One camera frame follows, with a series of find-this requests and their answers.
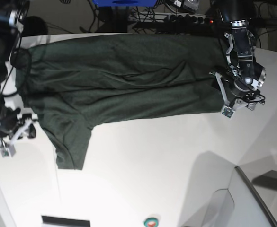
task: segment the blue box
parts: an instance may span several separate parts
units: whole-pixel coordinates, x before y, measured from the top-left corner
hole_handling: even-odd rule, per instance
[[[157,0],[93,0],[99,7],[103,6],[155,6]]]

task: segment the white table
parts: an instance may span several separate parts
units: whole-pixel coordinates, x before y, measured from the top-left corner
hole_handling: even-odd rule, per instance
[[[31,37],[23,46],[91,35],[97,34]],[[17,142],[15,158],[0,156],[0,184],[18,227],[40,227],[39,214],[88,219],[93,227],[141,227],[155,216],[160,227],[174,227],[201,210],[193,220],[200,225],[212,193],[227,188],[233,168],[277,112],[277,53],[257,49],[256,55],[267,68],[265,106],[243,108],[231,121],[211,113],[98,126],[83,171],[57,170],[53,147],[37,126],[35,140]],[[21,99],[7,103],[19,106]]]

